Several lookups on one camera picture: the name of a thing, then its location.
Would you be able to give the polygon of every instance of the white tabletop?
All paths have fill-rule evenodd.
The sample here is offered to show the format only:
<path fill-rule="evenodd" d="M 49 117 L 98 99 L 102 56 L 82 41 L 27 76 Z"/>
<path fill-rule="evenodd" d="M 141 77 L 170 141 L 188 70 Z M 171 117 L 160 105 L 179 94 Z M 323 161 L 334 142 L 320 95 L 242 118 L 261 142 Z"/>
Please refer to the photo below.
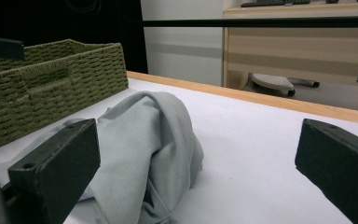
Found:
<path fill-rule="evenodd" d="M 205 158 L 193 189 L 173 211 L 178 223 L 351 223 L 295 166 L 303 119 L 358 135 L 358 123 L 258 105 L 130 78 L 130 87 L 96 105 L 0 147 L 8 161 L 39 134 L 72 118 L 98 118 L 137 91 L 167 91 L 181 99 Z"/>

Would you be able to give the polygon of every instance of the gray cloth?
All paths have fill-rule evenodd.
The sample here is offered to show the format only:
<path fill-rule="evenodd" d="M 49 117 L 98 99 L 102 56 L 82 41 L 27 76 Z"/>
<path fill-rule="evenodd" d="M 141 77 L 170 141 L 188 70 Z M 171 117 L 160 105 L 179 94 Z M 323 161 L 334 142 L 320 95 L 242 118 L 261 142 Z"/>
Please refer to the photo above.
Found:
<path fill-rule="evenodd" d="M 12 161 L 0 163 L 1 186 L 10 165 L 79 120 L 68 120 Z M 168 223 L 170 212 L 194 185 L 203 159 L 185 105 L 167 92 L 142 91 L 97 121 L 101 167 L 85 198 L 95 198 L 110 224 Z"/>

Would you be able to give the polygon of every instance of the green woven basket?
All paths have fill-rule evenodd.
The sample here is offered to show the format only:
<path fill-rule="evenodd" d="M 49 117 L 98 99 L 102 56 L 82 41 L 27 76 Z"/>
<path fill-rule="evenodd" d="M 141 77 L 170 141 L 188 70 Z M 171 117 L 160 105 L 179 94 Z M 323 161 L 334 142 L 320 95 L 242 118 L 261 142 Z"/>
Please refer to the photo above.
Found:
<path fill-rule="evenodd" d="M 120 44 L 71 39 L 0 59 L 0 146 L 128 88 Z"/>

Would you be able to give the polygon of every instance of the horizontal black rail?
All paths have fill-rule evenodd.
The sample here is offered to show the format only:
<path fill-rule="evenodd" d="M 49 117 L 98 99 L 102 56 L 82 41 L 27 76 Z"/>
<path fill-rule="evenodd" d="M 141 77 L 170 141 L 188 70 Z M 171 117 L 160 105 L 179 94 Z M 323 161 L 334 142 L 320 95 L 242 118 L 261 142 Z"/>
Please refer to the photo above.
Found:
<path fill-rule="evenodd" d="M 358 17 L 129 21 L 143 27 L 358 28 Z"/>

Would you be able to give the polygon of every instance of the basket rim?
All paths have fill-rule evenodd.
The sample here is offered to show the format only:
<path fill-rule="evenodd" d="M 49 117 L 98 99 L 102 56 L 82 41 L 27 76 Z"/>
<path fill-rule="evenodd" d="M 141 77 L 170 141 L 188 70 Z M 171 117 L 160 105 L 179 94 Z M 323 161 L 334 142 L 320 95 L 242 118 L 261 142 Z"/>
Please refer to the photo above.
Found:
<path fill-rule="evenodd" d="M 33 45 L 33 46 L 26 47 L 26 48 L 27 49 L 34 49 L 34 48 L 40 48 L 40 47 L 49 46 L 49 45 L 55 45 L 55 44 L 63 43 L 63 42 L 73 42 L 73 43 L 83 45 L 83 46 L 101 46 L 101 48 L 88 50 L 86 52 L 81 52 L 81 53 L 77 53 L 77 54 L 74 54 L 74 55 L 68 55 L 68 56 L 65 56 L 65 57 L 57 58 L 57 59 L 42 62 L 42 63 L 33 63 L 33 64 L 25 65 L 25 66 L 22 66 L 22 67 L 18 67 L 18 68 L 7 69 L 5 71 L 0 71 L 0 76 L 6 75 L 6 74 L 9 74 L 9 73 L 12 73 L 12 72 L 16 72 L 16 71 L 21 71 L 23 69 L 29 69 L 30 67 L 43 67 L 43 66 L 46 66 L 46 65 L 54 63 L 54 62 L 61 63 L 64 60 L 71 59 L 71 58 L 74 58 L 74 57 L 78 57 L 79 55 L 89 54 L 91 52 L 97 52 L 97 51 L 101 51 L 101 50 L 105 50 L 105 49 L 111 49 L 111 48 L 114 48 L 114 47 L 121 47 L 120 43 L 86 44 L 86 43 L 75 41 L 73 39 L 64 39 L 64 40 L 60 40 L 60 41 L 48 42 L 46 44 Z"/>

